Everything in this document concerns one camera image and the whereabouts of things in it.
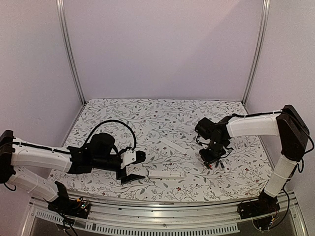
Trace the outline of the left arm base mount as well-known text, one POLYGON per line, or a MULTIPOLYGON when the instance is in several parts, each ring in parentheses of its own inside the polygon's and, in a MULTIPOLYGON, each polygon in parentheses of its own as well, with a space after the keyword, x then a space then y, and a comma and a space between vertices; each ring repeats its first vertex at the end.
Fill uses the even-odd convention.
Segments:
POLYGON ((58 197, 48 203, 48 209, 61 215, 69 215, 78 218, 87 219, 91 209, 91 202, 88 199, 80 197, 76 200, 69 198, 66 187, 55 181, 58 189, 58 197))

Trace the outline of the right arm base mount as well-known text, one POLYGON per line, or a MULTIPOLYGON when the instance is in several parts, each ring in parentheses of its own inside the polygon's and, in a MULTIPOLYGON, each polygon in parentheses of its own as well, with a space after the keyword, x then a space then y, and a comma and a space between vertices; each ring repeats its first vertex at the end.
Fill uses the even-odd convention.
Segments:
POLYGON ((237 206, 237 212, 241 219, 253 218, 269 214, 267 217, 259 218, 253 221, 254 226, 261 231, 269 230, 273 226, 280 205, 277 197, 270 197, 265 192, 261 192, 257 200, 242 201, 237 206))

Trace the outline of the white battery cover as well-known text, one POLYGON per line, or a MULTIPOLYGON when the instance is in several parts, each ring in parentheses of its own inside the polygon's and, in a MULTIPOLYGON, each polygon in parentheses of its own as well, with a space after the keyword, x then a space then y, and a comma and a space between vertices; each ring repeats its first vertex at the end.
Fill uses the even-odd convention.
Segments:
POLYGON ((187 150, 184 149, 183 147, 179 146, 178 144, 166 139, 166 138, 162 138, 161 142, 163 142, 164 144, 166 144, 167 146, 177 150, 178 152, 182 153, 182 154, 186 154, 187 150))

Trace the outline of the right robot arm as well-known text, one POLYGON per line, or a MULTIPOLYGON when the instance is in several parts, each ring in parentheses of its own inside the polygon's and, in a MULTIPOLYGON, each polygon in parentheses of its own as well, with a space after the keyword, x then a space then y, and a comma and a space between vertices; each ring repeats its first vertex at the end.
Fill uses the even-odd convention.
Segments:
POLYGON ((208 141, 199 152, 205 165, 226 157, 231 139, 257 136, 279 140, 278 161, 260 193, 262 198, 254 204, 258 214, 265 214, 273 207, 273 198, 290 181, 303 157, 315 148, 308 127, 292 105, 271 112, 231 114, 217 122, 202 118, 194 130, 198 138, 208 141))

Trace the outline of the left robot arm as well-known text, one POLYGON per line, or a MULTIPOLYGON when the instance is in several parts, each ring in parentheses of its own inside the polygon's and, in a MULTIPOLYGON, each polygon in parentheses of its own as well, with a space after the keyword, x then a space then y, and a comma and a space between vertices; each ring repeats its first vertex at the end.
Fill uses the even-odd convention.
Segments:
POLYGON ((107 133, 94 134, 90 142, 81 147, 40 146, 14 137, 12 130, 5 130, 0 136, 0 182, 19 186, 49 202, 53 201, 62 213, 70 213, 73 209, 73 202, 66 197, 66 190, 24 170, 25 166, 73 175, 87 174, 92 169, 112 171, 121 184, 126 184, 143 179, 140 175, 127 175, 126 168, 145 159, 145 152, 133 147, 118 150, 114 137, 107 133))

